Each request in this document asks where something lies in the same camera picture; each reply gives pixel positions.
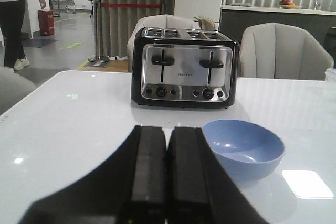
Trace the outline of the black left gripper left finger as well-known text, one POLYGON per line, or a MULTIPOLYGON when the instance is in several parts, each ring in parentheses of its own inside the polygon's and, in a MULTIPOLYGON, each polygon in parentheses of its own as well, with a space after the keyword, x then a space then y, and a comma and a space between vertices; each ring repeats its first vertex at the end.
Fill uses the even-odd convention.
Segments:
POLYGON ((24 223, 164 223, 166 141, 160 127, 135 126, 102 164, 34 202, 24 223))

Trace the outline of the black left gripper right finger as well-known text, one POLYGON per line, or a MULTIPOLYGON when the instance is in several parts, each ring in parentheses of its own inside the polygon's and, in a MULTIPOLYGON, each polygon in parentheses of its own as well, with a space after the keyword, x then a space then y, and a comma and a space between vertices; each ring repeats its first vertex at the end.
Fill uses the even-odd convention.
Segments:
POLYGON ((169 223, 266 223, 221 167, 200 128, 176 127, 167 155, 169 223))

